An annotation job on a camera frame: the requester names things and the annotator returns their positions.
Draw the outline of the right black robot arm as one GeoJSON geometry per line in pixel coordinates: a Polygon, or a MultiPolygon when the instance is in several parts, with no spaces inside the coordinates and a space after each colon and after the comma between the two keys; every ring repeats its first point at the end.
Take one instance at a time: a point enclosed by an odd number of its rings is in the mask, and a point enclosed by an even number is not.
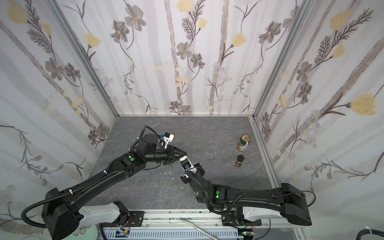
{"type": "Polygon", "coordinates": [[[262,208],[277,211],[289,223],[311,226],[312,219],[304,192],[288,183],[268,190],[244,190],[235,187],[212,184],[204,178],[205,171],[197,164],[183,163],[185,184],[189,184],[199,203],[218,215],[226,215],[233,208],[262,208]]]}

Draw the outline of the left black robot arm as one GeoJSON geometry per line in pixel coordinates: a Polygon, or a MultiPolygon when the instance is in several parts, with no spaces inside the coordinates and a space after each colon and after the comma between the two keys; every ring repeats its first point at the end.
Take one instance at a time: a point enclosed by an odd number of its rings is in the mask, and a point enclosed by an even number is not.
{"type": "Polygon", "coordinates": [[[81,207],[113,185],[144,170],[148,162],[168,165],[186,154],[166,144],[160,135],[146,134],[134,142],[129,152],[112,160],[104,171],[62,191],[50,190],[45,197],[42,218],[52,239],[68,237],[86,218],[80,212],[81,207]]]}

